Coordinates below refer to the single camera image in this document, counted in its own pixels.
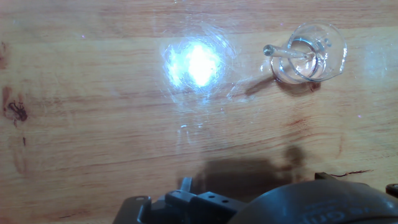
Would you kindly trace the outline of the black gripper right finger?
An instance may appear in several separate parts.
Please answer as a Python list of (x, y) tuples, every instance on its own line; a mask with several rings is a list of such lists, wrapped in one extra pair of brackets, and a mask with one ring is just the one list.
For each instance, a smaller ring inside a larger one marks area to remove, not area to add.
[[(326, 172), (316, 172), (314, 179), (315, 180), (336, 180), (337, 177), (344, 177), (350, 174), (361, 174), (361, 172), (348, 172), (342, 175), (335, 175), (335, 174), (327, 174)], [(395, 184), (388, 184), (386, 185), (386, 194), (391, 195), (397, 198), (397, 183)]]

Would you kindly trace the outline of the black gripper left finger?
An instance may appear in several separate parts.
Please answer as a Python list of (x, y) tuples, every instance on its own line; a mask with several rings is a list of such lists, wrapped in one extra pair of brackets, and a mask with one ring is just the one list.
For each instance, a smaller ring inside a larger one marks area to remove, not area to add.
[(161, 196), (140, 211), (142, 223), (228, 223), (246, 204), (214, 192), (194, 194), (193, 179), (185, 177), (180, 188)]

